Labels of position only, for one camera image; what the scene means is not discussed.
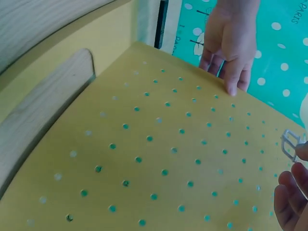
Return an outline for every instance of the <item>wooden furniture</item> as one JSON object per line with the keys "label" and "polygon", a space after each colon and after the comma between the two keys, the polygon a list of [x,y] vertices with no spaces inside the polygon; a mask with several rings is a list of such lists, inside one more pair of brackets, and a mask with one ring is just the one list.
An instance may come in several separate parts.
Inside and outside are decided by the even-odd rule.
{"label": "wooden furniture", "polygon": [[1,228],[281,230],[280,136],[304,130],[135,42],[137,7],[92,11],[0,76]]}

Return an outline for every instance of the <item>wooden board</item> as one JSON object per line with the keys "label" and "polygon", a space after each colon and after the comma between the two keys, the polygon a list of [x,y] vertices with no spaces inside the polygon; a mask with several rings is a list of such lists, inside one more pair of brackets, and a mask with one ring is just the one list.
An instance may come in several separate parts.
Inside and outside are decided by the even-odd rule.
{"label": "wooden board", "polygon": [[280,231],[280,136],[252,96],[136,43],[47,132],[0,201],[3,230]]}

